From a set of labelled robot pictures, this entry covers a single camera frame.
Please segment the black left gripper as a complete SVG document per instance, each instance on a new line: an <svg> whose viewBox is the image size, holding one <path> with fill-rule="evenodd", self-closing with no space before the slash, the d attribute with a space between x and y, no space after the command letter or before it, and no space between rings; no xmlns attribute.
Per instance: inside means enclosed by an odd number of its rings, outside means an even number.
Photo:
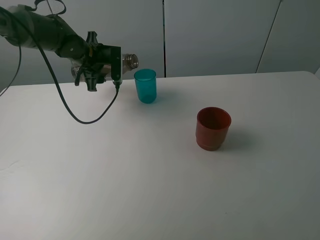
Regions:
<svg viewBox="0 0 320 240"><path fill-rule="evenodd" d="M108 71L103 68L111 64L111 46L98 44L97 35L95 31L87 32L89 50L84 57L74 61L74 79L76 82L85 81L89 92L97 91L97 81L106 81Z"/></svg>

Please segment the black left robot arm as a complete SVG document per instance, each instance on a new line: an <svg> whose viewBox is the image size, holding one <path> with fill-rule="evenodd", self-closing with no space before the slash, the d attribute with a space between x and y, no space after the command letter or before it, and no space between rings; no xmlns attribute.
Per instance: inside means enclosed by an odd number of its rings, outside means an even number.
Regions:
<svg viewBox="0 0 320 240"><path fill-rule="evenodd" d="M107 74L114 82L120 79L121 48L99 43L95 31L82 38L61 18L64 11L40 15L36 10L36 6L21 4L1 8L1 36L13 46L54 52L69 59L75 67L75 86L85 82L89 92L95 92Z"/></svg>

